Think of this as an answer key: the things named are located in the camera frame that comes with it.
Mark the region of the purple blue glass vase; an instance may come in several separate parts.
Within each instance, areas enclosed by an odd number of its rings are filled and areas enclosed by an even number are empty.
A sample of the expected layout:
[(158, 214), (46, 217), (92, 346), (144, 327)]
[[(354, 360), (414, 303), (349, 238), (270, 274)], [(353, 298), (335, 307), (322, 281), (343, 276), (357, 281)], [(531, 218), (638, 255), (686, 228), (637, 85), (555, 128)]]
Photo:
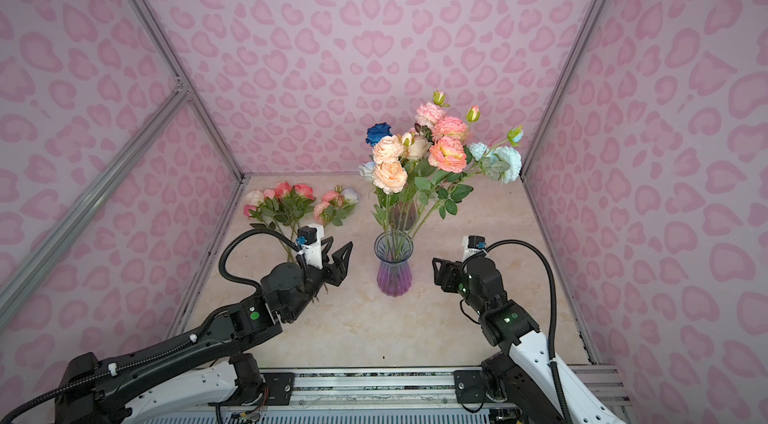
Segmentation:
[(389, 297), (399, 297), (411, 288), (413, 278), (409, 260), (414, 245), (404, 231), (393, 230), (380, 234), (374, 242), (374, 253), (379, 260), (376, 283)]

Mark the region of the red glass vase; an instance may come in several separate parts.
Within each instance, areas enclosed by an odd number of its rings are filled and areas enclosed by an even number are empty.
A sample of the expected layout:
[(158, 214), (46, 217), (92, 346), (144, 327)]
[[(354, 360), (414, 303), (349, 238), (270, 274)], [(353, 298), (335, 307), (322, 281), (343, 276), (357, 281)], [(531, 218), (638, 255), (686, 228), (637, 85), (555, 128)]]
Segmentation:
[(395, 230), (409, 232), (418, 220), (418, 206), (414, 202), (398, 202), (390, 211), (389, 224)]

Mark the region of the peach rose stem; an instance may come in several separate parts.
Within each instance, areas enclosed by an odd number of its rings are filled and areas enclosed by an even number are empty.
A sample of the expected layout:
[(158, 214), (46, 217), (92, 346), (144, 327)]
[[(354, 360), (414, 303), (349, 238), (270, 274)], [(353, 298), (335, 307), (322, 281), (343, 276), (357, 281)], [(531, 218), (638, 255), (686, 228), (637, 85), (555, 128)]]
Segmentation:
[(399, 136), (383, 137), (373, 148), (372, 185), (377, 199), (375, 217), (386, 234), (402, 226), (401, 204), (408, 173), (402, 164), (405, 146)]

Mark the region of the dark blue artificial rose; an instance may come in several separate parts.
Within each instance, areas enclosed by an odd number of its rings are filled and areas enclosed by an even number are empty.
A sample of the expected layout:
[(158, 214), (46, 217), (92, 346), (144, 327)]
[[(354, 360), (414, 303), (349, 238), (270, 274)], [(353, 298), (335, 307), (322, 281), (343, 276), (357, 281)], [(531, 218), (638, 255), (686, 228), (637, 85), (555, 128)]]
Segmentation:
[(391, 126), (386, 123), (377, 123), (366, 131), (365, 142), (370, 147), (375, 147), (382, 139), (390, 137)]

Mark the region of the pink carnation double stem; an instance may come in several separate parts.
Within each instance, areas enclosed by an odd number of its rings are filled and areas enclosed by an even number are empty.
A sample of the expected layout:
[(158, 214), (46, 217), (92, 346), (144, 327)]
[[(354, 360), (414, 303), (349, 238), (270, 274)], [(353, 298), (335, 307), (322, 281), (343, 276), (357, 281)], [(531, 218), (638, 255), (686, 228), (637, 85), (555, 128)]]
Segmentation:
[(441, 91), (433, 93), (430, 102), (421, 104), (415, 115), (415, 123), (420, 127), (433, 130), (435, 125), (446, 115), (446, 95)]

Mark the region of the cream white artificial rose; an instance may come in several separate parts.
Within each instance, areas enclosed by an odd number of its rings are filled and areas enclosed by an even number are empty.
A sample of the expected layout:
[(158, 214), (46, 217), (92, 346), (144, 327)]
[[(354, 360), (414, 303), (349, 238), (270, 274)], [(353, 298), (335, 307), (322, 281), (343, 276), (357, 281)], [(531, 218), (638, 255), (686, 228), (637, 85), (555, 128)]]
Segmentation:
[(245, 205), (252, 207), (260, 207), (265, 202), (265, 195), (262, 191), (254, 190), (246, 194)]

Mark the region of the pink green carnation stem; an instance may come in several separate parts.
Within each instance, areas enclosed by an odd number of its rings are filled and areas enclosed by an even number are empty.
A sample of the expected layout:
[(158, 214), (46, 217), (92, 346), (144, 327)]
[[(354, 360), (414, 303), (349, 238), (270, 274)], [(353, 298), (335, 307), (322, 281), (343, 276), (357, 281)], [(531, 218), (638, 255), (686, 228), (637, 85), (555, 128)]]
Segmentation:
[(449, 116), (440, 105), (425, 103), (417, 108), (414, 127), (404, 138), (412, 238), (433, 215), (455, 216), (458, 205), (473, 191), (466, 184), (476, 166), (466, 145), (468, 137), (469, 124)]

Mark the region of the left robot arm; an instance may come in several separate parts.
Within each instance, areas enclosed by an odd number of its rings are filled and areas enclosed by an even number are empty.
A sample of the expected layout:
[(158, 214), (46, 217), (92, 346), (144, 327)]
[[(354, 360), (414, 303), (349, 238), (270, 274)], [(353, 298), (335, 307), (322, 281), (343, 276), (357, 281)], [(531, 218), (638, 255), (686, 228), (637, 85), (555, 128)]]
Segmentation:
[[(237, 246), (256, 236), (270, 236), (294, 252), (296, 263), (274, 267), (260, 281), (227, 269)], [(348, 275), (353, 245), (336, 252), (331, 238), (311, 227), (292, 241), (267, 228), (249, 230), (222, 252), (218, 270), (227, 281), (252, 288), (250, 296), (212, 311), (202, 324), (149, 348), (99, 360), (92, 353), (73, 359), (55, 397), (57, 423), (123, 423), (136, 416), (131, 400), (201, 365), (224, 359), (242, 362), (251, 349), (278, 336), (294, 323), (325, 285), (338, 287)]]

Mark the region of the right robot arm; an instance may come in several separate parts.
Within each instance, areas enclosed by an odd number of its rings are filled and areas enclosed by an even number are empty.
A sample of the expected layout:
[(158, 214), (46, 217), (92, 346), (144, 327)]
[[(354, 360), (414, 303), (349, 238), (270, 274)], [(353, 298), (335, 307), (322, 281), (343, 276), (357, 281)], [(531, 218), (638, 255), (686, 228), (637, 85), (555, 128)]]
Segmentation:
[(499, 349), (481, 364), (485, 395), (517, 406), (535, 423), (620, 423), (552, 350), (540, 325), (507, 296), (494, 261), (435, 258), (434, 283), (477, 314), (488, 343)]

